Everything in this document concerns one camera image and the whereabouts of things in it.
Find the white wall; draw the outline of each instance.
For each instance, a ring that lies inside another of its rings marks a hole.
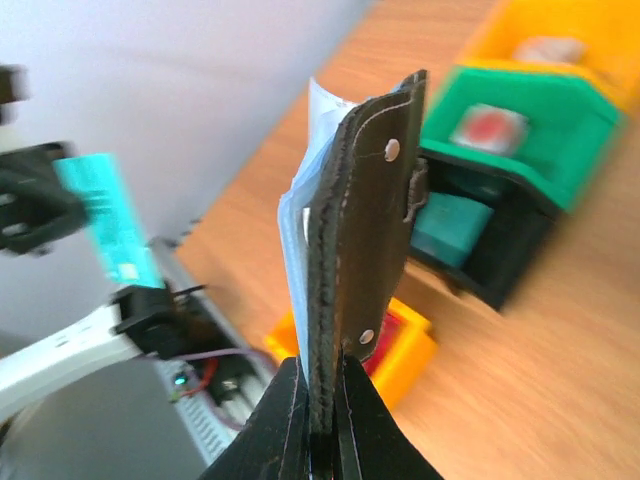
[[[28,68],[15,125],[116,154],[147,233],[177,238],[371,3],[0,0],[0,62]],[[107,288],[83,234],[0,258],[0,332],[49,334]]]

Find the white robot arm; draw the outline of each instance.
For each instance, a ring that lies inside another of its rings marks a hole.
[[[0,360],[0,423],[47,395],[101,368],[140,356],[120,323],[117,305]]]

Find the red object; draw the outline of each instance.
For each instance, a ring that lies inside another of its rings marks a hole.
[[[378,345],[376,346],[373,355],[371,355],[371,357],[362,364],[367,375],[371,376],[376,371],[376,368],[378,368],[380,362],[382,362],[382,359],[391,348],[391,345],[393,345],[393,341],[401,325],[401,320],[387,312],[384,320],[382,321]]]
[[[501,110],[487,110],[473,116],[465,133],[468,141],[473,143],[512,138],[516,134],[513,122],[507,113]]]
[[[207,364],[204,367],[204,373],[202,375],[202,380],[200,381],[200,385],[191,390],[187,390],[186,392],[182,392],[180,397],[191,397],[198,392],[201,392],[205,388],[209,386],[211,383],[211,379],[213,378],[213,374],[216,373],[216,369],[218,368],[218,359],[217,358],[208,358]]]

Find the wallet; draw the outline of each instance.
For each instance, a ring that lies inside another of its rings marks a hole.
[[[312,463],[314,450],[331,461],[323,446],[332,432],[338,358],[363,361],[373,353],[403,272],[416,212],[427,201],[427,165],[418,156],[426,82],[426,72],[416,72],[392,93],[345,116],[310,204]]]
[[[306,215],[320,182],[328,152],[344,116],[356,104],[332,95],[311,80],[309,85],[309,146],[291,189],[280,199],[278,227],[299,342],[304,378],[309,374],[307,348],[307,240]]]

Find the teal object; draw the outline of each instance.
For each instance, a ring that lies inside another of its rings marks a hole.
[[[464,113],[476,104],[527,117],[526,136],[510,157],[451,142]],[[458,67],[427,113],[420,146],[517,178],[571,211],[624,118],[578,77]]]
[[[110,278],[163,288],[114,158],[106,153],[66,158],[54,162],[54,168],[65,188],[85,202],[91,236]]]
[[[502,196],[511,191],[512,184],[502,177],[487,175],[475,170],[452,169],[446,180],[469,196],[489,205],[499,202]]]
[[[469,198],[431,193],[416,217],[411,246],[458,268],[492,214],[492,208]]]

